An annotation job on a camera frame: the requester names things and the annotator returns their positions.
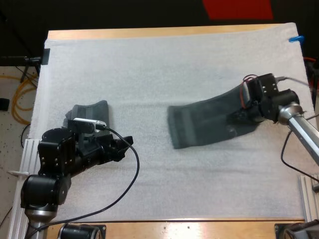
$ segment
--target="yellow cable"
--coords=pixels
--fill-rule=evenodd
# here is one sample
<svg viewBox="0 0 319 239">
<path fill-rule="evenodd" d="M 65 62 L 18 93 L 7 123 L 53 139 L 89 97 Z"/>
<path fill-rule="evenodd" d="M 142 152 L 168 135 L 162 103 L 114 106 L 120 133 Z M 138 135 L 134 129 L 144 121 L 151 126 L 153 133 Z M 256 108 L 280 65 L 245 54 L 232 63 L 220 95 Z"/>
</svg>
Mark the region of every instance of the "yellow cable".
<svg viewBox="0 0 319 239">
<path fill-rule="evenodd" d="M 18 77 L 15 77 L 15 76 L 0 76 L 0 78 L 3 78 L 3 79 L 13 79 L 13 80 L 21 80 L 20 78 Z"/>
<path fill-rule="evenodd" d="M 2 75 L 0 76 L 0 78 L 2 79 L 12 79 L 12 80 L 18 80 L 20 81 L 20 78 L 15 77 L 15 76 L 7 76 L 7 75 Z M 26 93 L 30 92 L 30 91 L 34 91 L 36 89 L 36 87 L 34 87 L 34 85 L 32 84 L 32 80 L 34 80 L 35 78 L 37 78 L 36 75 L 31 76 L 30 78 L 27 77 L 27 80 L 23 81 L 17 88 L 17 90 L 15 91 L 15 94 L 12 98 L 12 105 L 11 105 L 11 114 L 12 117 L 19 123 L 21 124 L 29 124 L 30 122 L 25 120 L 24 118 L 22 118 L 19 113 L 17 112 L 16 108 L 18 108 L 21 111 L 31 111 L 33 109 L 33 107 L 30 108 L 22 108 L 17 101 Z M 23 90 L 23 88 L 25 86 L 27 86 L 28 84 L 32 85 L 31 88 L 28 88 L 26 90 Z"/>
</svg>

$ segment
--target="black cable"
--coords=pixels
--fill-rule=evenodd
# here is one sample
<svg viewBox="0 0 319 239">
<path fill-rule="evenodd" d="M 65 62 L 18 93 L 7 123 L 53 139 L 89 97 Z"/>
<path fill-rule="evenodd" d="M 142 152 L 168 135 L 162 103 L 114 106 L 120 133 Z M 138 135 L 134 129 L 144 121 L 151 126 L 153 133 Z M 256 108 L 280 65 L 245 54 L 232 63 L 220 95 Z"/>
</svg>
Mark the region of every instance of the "black cable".
<svg viewBox="0 0 319 239">
<path fill-rule="evenodd" d="M 29 75 L 32 77 L 32 75 L 31 75 L 30 73 L 24 73 L 24 71 L 21 70 L 20 68 L 18 68 L 17 66 L 16 66 L 16 68 L 17 68 L 19 71 L 21 71 L 22 74 L 23 74 L 25 77 L 27 77 L 27 78 L 30 80 L 31 84 L 33 84 L 34 87 L 38 88 L 38 86 L 37 86 L 34 82 L 32 82 L 32 79 L 30 79 L 30 78 L 27 76 L 27 74 L 29 74 Z"/>
<path fill-rule="evenodd" d="M 27 124 L 27 125 L 23 128 L 23 130 L 22 130 L 21 137 L 20 137 L 20 143 L 21 143 L 21 147 L 22 147 L 22 148 L 24 148 L 23 142 L 22 142 L 23 134 L 24 134 L 25 130 L 26 130 L 30 125 L 31 125 L 31 124 Z"/>
<path fill-rule="evenodd" d="M 2 224 L 4 223 L 5 219 L 7 218 L 7 216 L 9 215 L 9 213 L 11 212 L 12 207 L 9 209 L 9 211 L 6 213 L 5 217 L 2 219 L 1 223 L 0 223 L 0 228 L 2 227 Z"/>
<path fill-rule="evenodd" d="M 79 216 L 79 217 L 76 217 L 76 218 L 71 218 L 71 219 L 66 219 L 66 220 L 61 220 L 61 221 L 57 221 L 57 222 L 54 222 L 54 223 L 48 223 L 48 224 L 45 224 L 43 226 L 40 226 L 38 227 L 36 230 L 34 230 L 32 233 L 30 233 L 29 235 L 25 235 L 24 239 L 30 239 L 35 233 L 41 231 L 41 230 L 44 230 L 46 228 L 48 228 L 49 226 L 53 226 L 53 225 L 57 225 L 57 224 L 62 224 L 62 223 L 69 223 L 69 222 L 72 222 L 72 221 L 76 221 L 76 220 L 80 220 L 80 219 L 83 219 L 83 218 L 86 218 L 86 217 L 90 217 L 90 216 L 93 216 L 93 215 L 96 215 L 98 213 L 101 213 L 101 212 L 104 212 L 105 210 L 113 207 L 115 204 L 117 204 L 126 194 L 127 192 L 130 190 L 130 188 L 133 186 L 136 178 L 138 177 L 138 174 L 139 174 L 139 171 L 140 171 L 140 159 L 139 159 L 139 155 L 138 153 L 136 152 L 136 150 L 133 148 L 133 146 L 128 143 L 122 136 L 120 136 L 115 130 L 111 129 L 111 128 L 108 128 L 108 127 L 104 127 L 105 130 L 108 130 L 110 132 L 112 132 L 113 134 L 115 134 L 118 138 L 120 138 L 134 153 L 135 157 L 136 157 L 136 163 L 137 163 L 137 168 L 136 168 L 136 173 L 135 173 L 135 176 L 133 178 L 133 180 L 131 181 L 131 183 L 129 184 L 129 186 L 126 188 L 126 190 L 117 198 L 117 200 L 115 200 L 113 203 L 111 203 L 110 205 L 108 205 L 107 207 L 103 208 L 103 209 L 100 209 L 98 211 L 95 211 L 93 213 L 88 213 L 88 214 L 85 214 L 85 215 L 82 215 L 82 216 Z"/>
<path fill-rule="evenodd" d="M 318 117 L 318 116 L 319 116 L 319 114 L 316 114 L 316 115 L 314 115 L 314 116 L 311 116 L 311 117 L 307 118 L 306 120 L 311 120 L 311 119 L 316 118 L 316 117 Z M 288 139 L 289 139 L 291 133 L 292 133 L 292 131 L 290 130 L 290 131 L 288 132 L 288 134 L 287 134 L 287 137 L 286 137 L 286 139 L 285 139 L 283 148 L 282 148 L 282 150 L 281 150 L 281 155 L 280 155 L 281 161 L 282 161 L 283 164 L 286 165 L 287 167 L 290 167 L 291 169 L 296 170 L 297 172 L 300 172 L 300 173 L 306 175 L 307 177 L 310 177 L 311 179 L 313 179 L 313 180 L 319 182 L 319 180 L 318 180 L 317 178 L 314 178 L 313 176 L 311 176 L 311 175 L 309 175 L 309 174 L 307 174 L 307 173 L 301 171 L 300 169 L 297 169 L 297 168 L 295 168 L 294 166 L 291 166 L 291 165 L 289 165 L 288 163 L 285 162 L 285 160 L 284 160 L 284 152 L 285 152 L 285 148 L 286 148 L 286 145 L 287 145 L 287 142 L 288 142 Z"/>
</svg>

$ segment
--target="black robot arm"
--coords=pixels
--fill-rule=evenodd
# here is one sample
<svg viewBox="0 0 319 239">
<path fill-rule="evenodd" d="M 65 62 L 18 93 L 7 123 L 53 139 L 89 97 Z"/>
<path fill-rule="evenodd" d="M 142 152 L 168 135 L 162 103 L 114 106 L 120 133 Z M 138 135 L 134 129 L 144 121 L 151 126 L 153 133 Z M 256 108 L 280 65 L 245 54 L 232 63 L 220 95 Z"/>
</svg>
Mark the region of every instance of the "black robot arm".
<svg viewBox="0 0 319 239">
<path fill-rule="evenodd" d="M 31 227 L 38 228 L 56 216 L 58 205 L 65 202 L 72 177 L 95 165 L 118 162 L 125 157 L 128 146 L 122 140 L 113 139 L 111 134 L 96 137 L 93 135 L 96 130 L 92 120 L 79 119 L 69 120 L 68 128 L 55 128 L 43 134 L 38 145 L 40 170 L 25 180 L 21 190 L 21 207 L 25 208 Z M 131 136 L 124 139 L 133 144 Z M 43 230 L 31 238 L 45 236 Z"/>
</svg>

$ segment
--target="wooden table edge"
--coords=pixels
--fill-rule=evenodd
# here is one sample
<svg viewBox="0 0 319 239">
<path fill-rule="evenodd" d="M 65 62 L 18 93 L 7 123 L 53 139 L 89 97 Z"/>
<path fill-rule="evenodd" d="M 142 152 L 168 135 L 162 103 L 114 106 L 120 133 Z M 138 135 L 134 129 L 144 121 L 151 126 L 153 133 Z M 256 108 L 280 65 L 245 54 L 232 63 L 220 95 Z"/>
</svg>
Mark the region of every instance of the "wooden table edge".
<svg viewBox="0 0 319 239">
<path fill-rule="evenodd" d="M 50 40 L 108 39 L 130 37 L 179 36 L 208 33 L 226 33 L 253 31 L 279 26 L 281 24 L 248 24 L 223 26 L 186 26 L 157 28 L 121 28 L 121 29 L 83 29 L 83 30 L 51 30 Z"/>
</svg>

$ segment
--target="red wire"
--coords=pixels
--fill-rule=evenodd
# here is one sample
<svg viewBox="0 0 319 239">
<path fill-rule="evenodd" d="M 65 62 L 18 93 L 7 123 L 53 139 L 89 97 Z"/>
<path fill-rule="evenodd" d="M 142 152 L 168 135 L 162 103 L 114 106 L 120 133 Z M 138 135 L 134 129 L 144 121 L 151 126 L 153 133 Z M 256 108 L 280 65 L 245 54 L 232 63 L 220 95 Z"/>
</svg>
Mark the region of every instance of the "red wire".
<svg viewBox="0 0 319 239">
<path fill-rule="evenodd" d="M 244 97 L 243 97 L 243 87 L 244 87 L 244 82 L 241 83 L 240 92 L 239 92 L 239 97 L 240 97 L 241 107 L 244 108 L 244 109 L 246 109 L 246 105 L 245 105 Z"/>
<path fill-rule="evenodd" d="M 316 61 L 316 59 L 312 58 L 312 57 L 304 57 L 304 60 L 305 61 L 311 61 L 311 62 L 315 62 Z"/>
</svg>

